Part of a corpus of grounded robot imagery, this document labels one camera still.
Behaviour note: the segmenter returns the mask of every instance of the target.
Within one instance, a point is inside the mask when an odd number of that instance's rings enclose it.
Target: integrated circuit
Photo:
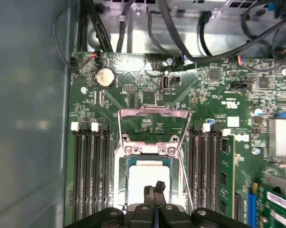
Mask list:
[[[259,88],[260,89],[268,88],[268,77],[260,77],[259,78]]]
[[[220,71],[217,69],[210,69],[209,70],[209,80],[216,80],[220,79]]]

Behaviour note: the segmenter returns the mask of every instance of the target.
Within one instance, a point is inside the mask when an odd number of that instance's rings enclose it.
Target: mounting hole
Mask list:
[[[256,12],[256,16],[261,17],[262,15],[265,15],[266,10],[265,9],[260,9]]]

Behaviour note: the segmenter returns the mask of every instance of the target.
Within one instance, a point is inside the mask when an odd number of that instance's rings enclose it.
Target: sticker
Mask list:
[[[280,198],[280,197],[272,194],[271,192],[267,192],[267,199],[286,209],[286,200],[285,199]]]
[[[277,213],[274,212],[274,216],[273,216],[278,222],[281,222],[283,225],[286,226],[286,219],[280,215],[278,215]]]

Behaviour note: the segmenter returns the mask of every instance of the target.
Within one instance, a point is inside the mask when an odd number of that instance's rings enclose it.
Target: screw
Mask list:
[[[117,215],[117,214],[118,214],[118,212],[116,212],[116,211],[112,211],[112,212],[110,212],[109,214],[110,214],[110,215]]]
[[[252,148],[252,154],[253,154],[253,155],[258,155],[258,154],[260,154],[260,149],[257,148],[257,147],[253,147],[253,148]]]
[[[81,93],[86,94],[88,92],[88,89],[86,87],[81,88]]]
[[[126,146],[124,151],[125,151],[126,154],[131,154],[133,152],[133,149],[130,146]]]
[[[267,223],[267,218],[264,215],[262,215],[261,216],[261,221],[262,221],[262,223]]]
[[[136,15],[140,16],[142,13],[142,10],[140,8],[136,8],[135,10]]]
[[[168,59],[166,60],[166,63],[167,63],[168,65],[172,65],[173,59],[172,59],[172,58],[168,58]]]
[[[167,210],[172,210],[172,205],[166,205],[166,206],[165,206],[165,209],[167,209]]]
[[[174,148],[169,148],[169,149],[167,150],[167,153],[168,153],[169,155],[174,155],[174,154],[175,154],[175,149],[174,149]]]
[[[206,216],[206,212],[204,210],[198,210],[197,213],[202,216]]]

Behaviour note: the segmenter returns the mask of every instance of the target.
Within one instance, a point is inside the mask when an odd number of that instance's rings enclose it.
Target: white label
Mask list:
[[[226,105],[228,109],[237,109],[238,105],[240,105],[240,102],[236,101],[221,101],[222,105]]]
[[[271,192],[267,192],[267,199],[286,209],[286,200],[285,199],[280,198],[280,197],[272,194]]]
[[[159,147],[157,146],[151,146],[151,145],[142,146],[141,153],[158,153],[158,152],[159,152]]]
[[[286,219],[284,217],[274,213],[274,218],[286,226]]]

